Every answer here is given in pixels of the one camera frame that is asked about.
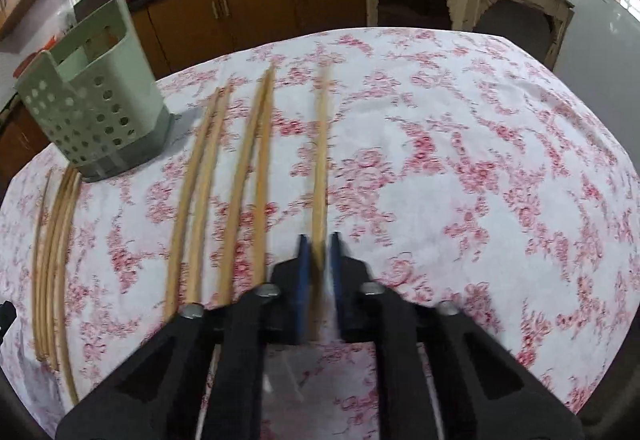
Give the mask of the wooden chopstick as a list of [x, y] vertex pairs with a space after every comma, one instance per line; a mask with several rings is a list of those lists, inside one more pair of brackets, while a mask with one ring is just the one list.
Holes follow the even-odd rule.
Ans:
[[267, 234], [267, 205], [268, 181], [270, 165], [271, 116], [273, 109], [274, 66], [271, 65], [266, 73], [262, 90], [262, 111], [259, 123], [259, 150], [256, 168], [255, 205], [254, 205], [254, 259], [252, 283], [254, 286], [266, 280], [266, 234]]
[[231, 304], [233, 297], [236, 236], [238, 235], [241, 223], [245, 180], [253, 156], [253, 146], [258, 122], [262, 114], [262, 106], [265, 103], [265, 98], [272, 84], [272, 75], [272, 67], [269, 67], [260, 80], [252, 109], [250, 110], [250, 117], [246, 123], [241, 151], [236, 161], [231, 198], [227, 212], [227, 225], [224, 229], [224, 242], [222, 243], [222, 253], [219, 263], [217, 302], [220, 306], [228, 306], [228, 304]]

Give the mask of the brown lower kitchen cabinets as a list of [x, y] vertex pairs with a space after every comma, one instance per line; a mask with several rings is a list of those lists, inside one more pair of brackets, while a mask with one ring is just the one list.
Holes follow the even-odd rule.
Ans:
[[[358, 27], [364, 0], [126, 0], [140, 44], [158, 82], [218, 56], [300, 35]], [[53, 145], [26, 105], [1, 125], [1, 178], [11, 180]]]

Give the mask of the far-left group chopstick two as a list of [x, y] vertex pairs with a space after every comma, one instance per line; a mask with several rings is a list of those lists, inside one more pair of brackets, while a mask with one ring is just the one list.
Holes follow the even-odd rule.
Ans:
[[58, 256], [58, 248], [60, 245], [60, 234], [63, 226], [64, 215], [70, 191], [76, 177], [75, 168], [70, 165], [65, 169], [64, 176], [58, 194], [56, 194], [55, 211], [52, 212], [51, 223], [51, 239], [48, 256], [48, 285], [46, 293], [46, 328], [44, 329], [44, 337], [46, 338], [47, 359], [52, 371], [58, 370], [58, 359], [56, 358], [54, 345], [54, 289], [56, 275], [56, 257]]

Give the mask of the far-left group chopstick four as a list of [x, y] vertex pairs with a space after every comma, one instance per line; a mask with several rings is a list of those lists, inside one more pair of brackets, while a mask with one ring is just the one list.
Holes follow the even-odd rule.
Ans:
[[40, 260], [40, 238], [43, 223], [44, 208], [47, 206], [47, 195], [51, 178], [51, 169], [47, 172], [46, 183], [41, 192], [38, 207], [38, 217], [35, 226], [34, 251], [32, 252], [32, 336], [34, 336], [34, 349], [37, 361], [41, 361], [40, 343], [38, 338], [38, 283], [39, 283], [39, 260]]

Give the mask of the far-left group chopstick three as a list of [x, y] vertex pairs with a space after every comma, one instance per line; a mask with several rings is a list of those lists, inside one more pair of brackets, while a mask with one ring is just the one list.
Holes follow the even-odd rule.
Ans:
[[44, 337], [44, 329], [46, 328], [46, 293], [47, 293], [47, 285], [48, 285], [48, 256], [49, 256], [49, 247], [50, 247], [50, 239], [51, 239], [51, 229], [52, 229], [51, 217], [52, 217], [52, 212], [55, 211], [56, 194], [55, 194], [53, 206], [50, 211], [48, 224], [46, 227], [46, 235], [44, 236], [44, 245], [43, 245], [42, 257], [41, 257], [41, 266], [39, 269], [40, 278], [39, 278], [39, 298], [38, 298], [38, 304], [37, 304], [37, 311], [38, 311], [37, 326], [38, 326], [38, 338], [40, 343], [40, 352], [42, 355], [41, 361], [47, 360], [47, 346], [46, 346], [46, 338]]

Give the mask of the far-left group chopstick one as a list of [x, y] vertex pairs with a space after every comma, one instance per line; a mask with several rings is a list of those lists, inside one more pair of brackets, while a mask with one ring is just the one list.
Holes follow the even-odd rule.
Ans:
[[63, 215], [61, 241], [56, 255], [56, 266], [58, 273], [56, 274], [56, 324], [58, 324], [58, 365], [60, 373], [64, 378], [64, 382], [70, 396], [70, 402], [77, 404], [78, 394], [72, 364], [70, 364], [70, 352], [68, 351], [67, 330], [66, 330], [66, 313], [65, 313], [65, 291], [66, 291], [66, 261], [68, 256], [68, 248], [70, 247], [70, 236], [72, 235], [72, 224], [75, 208], [79, 196], [81, 184], [80, 174], [75, 174], [73, 182], [70, 185], [70, 192], [66, 197], [65, 212]]

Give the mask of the wooden chopstick mid pair right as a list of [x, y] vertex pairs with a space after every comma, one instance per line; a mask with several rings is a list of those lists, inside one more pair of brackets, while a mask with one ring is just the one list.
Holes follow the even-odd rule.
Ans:
[[217, 94], [213, 116], [205, 127], [205, 139], [201, 145], [202, 157], [196, 177], [195, 205], [189, 245], [188, 275], [186, 276], [186, 304], [201, 302], [201, 282], [205, 230], [208, 214], [209, 195], [212, 192], [217, 163], [219, 141], [224, 129], [224, 119], [229, 105], [232, 88], [226, 85]]

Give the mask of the wooden chopstick mid pair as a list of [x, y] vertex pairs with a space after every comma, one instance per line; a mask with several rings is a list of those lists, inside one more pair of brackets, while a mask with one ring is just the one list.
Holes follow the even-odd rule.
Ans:
[[217, 163], [219, 141], [224, 129], [224, 119], [229, 105], [232, 88], [226, 85], [217, 94], [213, 116], [205, 127], [205, 139], [201, 145], [202, 157], [196, 177], [195, 205], [189, 245], [188, 275], [186, 276], [186, 304], [201, 302], [201, 282], [205, 230], [208, 214], [209, 195], [212, 192]]
[[208, 135], [209, 126], [212, 123], [218, 100], [220, 99], [223, 91], [223, 88], [217, 88], [207, 103], [204, 116], [201, 120], [200, 126], [198, 127], [198, 132], [196, 133], [196, 139], [194, 147], [192, 148], [190, 160], [188, 161], [188, 166], [186, 166], [186, 174], [183, 178], [176, 221], [172, 228], [169, 247], [165, 301], [163, 308], [164, 322], [169, 321], [178, 309], [183, 239], [184, 234], [186, 233], [186, 222], [188, 221], [189, 210], [191, 207], [192, 192], [194, 190], [196, 178], [198, 178], [198, 171], [200, 170], [200, 163], [204, 153], [205, 140]]

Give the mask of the wooden chopstick mid pair left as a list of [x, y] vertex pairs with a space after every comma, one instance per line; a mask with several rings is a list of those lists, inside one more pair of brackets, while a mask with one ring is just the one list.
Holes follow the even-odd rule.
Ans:
[[196, 133], [196, 139], [194, 147], [192, 148], [190, 160], [188, 161], [188, 166], [186, 166], [186, 174], [183, 178], [176, 221], [172, 228], [169, 247], [165, 301], [163, 308], [164, 322], [169, 321], [178, 309], [183, 239], [184, 234], [186, 233], [186, 222], [188, 221], [189, 210], [191, 207], [192, 192], [194, 190], [196, 178], [198, 178], [198, 171], [200, 170], [200, 163], [204, 153], [205, 140], [208, 135], [209, 126], [212, 123], [218, 100], [220, 99], [223, 91], [223, 88], [217, 88], [207, 103], [204, 116], [201, 120], [200, 126], [198, 127], [198, 132]]

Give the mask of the floral pink white tablecloth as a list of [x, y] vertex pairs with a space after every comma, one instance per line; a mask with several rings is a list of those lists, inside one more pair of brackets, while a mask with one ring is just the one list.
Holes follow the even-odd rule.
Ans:
[[217, 278], [236, 159], [274, 66], [270, 262], [311, 223], [316, 93], [331, 67], [328, 228], [417, 304], [449, 300], [570, 410], [588, 401], [639, 304], [639, 178], [597, 116], [544, 66], [487, 35], [360, 28], [236, 52], [158, 86], [176, 121], [166, 152], [79, 193], [65, 316], [88, 394], [162, 324], [186, 164], [209, 97], [233, 89], [205, 232]]

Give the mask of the green perforated utensil holder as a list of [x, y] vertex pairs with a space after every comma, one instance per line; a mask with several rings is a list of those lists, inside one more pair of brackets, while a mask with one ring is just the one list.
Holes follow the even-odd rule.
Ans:
[[85, 182], [115, 177], [160, 155], [174, 119], [126, 0], [110, 0], [40, 51], [15, 89]]

